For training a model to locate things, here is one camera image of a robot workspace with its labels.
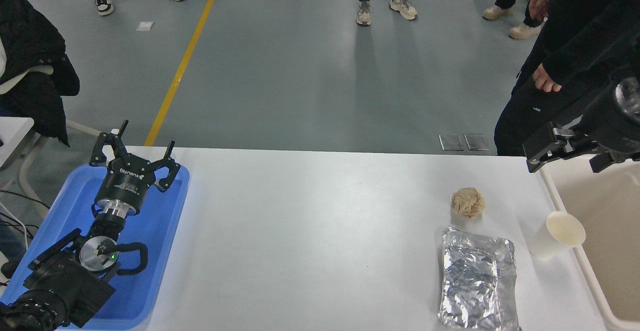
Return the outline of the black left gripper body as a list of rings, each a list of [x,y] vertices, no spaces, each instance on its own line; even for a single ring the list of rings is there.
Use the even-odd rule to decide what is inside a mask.
[[[154,183],[151,162],[135,155],[114,158],[107,165],[105,179],[94,203],[105,209],[111,201],[128,205],[130,211],[141,210],[150,186]]]

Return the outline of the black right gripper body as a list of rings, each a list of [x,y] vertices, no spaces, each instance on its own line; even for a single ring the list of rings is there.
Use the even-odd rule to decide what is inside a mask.
[[[606,149],[626,154],[640,151],[639,122],[617,107],[589,108],[578,128]]]

